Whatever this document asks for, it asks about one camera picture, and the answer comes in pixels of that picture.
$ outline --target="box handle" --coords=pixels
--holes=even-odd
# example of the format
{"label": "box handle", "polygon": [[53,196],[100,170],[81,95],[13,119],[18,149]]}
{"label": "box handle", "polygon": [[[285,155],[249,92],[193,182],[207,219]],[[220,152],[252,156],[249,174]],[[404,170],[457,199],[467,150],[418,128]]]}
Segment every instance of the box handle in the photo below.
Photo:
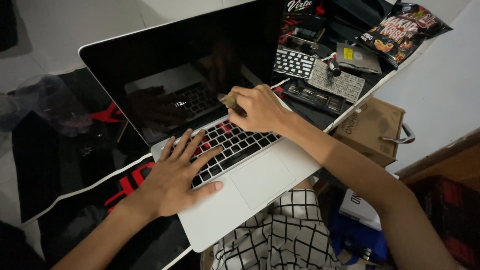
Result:
{"label": "box handle", "polygon": [[416,137],[415,134],[413,133],[412,129],[405,123],[402,124],[403,131],[405,131],[405,134],[407,134],[407,138],[403,139],[393,139],[390,137],[382,136],[381,139],[387,140],[387,141],[392,141],[394,143],[398,144],[411,144],[415,141]]}

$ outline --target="fingernail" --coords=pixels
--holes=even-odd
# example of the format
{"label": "fingernail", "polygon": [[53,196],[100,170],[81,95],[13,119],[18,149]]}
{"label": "fingernail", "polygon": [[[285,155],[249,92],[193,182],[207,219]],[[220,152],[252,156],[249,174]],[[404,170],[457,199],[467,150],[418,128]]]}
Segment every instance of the fingernail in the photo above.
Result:
{"label": "fingernail", "polygon": [[215,182],[215,190],[220,190],[223,188],[222,182]]}

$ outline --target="plaid fabric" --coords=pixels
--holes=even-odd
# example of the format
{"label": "plaid fabric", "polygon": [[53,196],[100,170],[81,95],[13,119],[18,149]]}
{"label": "plaid fabric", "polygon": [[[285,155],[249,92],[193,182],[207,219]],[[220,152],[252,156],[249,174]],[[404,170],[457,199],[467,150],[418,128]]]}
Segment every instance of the plaid fabric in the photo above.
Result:
{"label": "plaid fabric", "polygon": [[312,190],[291,190],[214,245],[213,270],[340,269]]}

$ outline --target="silver laptop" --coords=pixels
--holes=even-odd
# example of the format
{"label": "silver laptop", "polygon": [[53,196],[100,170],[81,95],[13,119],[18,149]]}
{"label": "silver laptop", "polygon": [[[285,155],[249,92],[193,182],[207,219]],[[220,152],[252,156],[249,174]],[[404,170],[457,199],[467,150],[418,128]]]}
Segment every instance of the silver laptop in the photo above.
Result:
{"label": "silver laptop", "polygon": [[155,161],[168,138],[187,128],[193,136],[206,130],[191,161],[223,146],[192,188],[211,181],[222,181],[224,188],[178,214],[194,251],[205,250],[320,168],[289,139],[230,123],[216,99],[233,86],[272,82],[283,7],[284,1],[257,0],[79,49]]}

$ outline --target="black screen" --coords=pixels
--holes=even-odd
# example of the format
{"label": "black screen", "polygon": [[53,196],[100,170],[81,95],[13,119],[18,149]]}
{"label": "black screen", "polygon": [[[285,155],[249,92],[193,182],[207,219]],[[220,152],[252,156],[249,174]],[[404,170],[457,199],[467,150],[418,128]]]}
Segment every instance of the black screen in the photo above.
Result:
{"label": "black screen", "polygon": [[149,145],[227,111],[216,99],[271,83],[284,0],[256,0],[83,47],[80,57]]}

